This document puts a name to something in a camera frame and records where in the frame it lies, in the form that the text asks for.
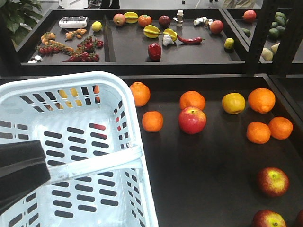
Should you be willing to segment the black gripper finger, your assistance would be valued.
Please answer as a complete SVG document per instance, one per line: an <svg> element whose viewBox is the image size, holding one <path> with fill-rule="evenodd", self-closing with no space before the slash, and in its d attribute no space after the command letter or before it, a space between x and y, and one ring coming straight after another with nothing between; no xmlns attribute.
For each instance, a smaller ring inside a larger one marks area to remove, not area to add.
<svg viewBox="0 0 303 227"><path fill-rule="evenodd" d="M43 151L41 142L39 140L0 145L1 167L7 167L16 163L34 159L45 160L45 158L45 152Z"/></svg>

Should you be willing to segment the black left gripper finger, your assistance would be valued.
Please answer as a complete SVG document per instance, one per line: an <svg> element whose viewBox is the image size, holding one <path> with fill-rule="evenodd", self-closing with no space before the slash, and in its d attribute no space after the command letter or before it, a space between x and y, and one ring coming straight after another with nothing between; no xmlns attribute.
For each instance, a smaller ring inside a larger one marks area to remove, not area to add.
<svg viewBox="0 0 303 227"><path fill-rule="evenodd" d="M0 213L50 180L45 161L30 159L0 168Z"/></svg>

